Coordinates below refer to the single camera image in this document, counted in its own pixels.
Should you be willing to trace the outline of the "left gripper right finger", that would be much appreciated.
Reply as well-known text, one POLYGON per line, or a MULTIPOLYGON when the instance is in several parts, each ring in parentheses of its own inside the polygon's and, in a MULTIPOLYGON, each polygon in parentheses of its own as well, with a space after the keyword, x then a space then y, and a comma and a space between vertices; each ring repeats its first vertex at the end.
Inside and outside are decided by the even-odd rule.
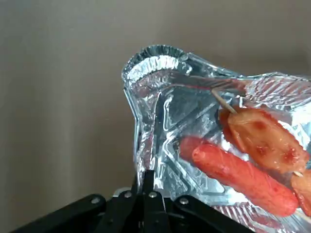
POLYGON ((244 233, 242 224, 193 196, 165 198, 154 189, 154 171, 142 182, 143 231, 145 233, 244 233))

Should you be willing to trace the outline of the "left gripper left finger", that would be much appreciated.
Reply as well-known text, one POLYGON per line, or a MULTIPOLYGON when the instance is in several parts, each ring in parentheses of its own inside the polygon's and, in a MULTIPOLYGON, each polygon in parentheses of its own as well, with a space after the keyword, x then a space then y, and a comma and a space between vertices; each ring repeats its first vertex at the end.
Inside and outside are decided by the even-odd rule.
POLYGON ((106 200, 91 194, 40 217, 14 233, 121 233, 135 206, 137 178, 130 190, 106 200))

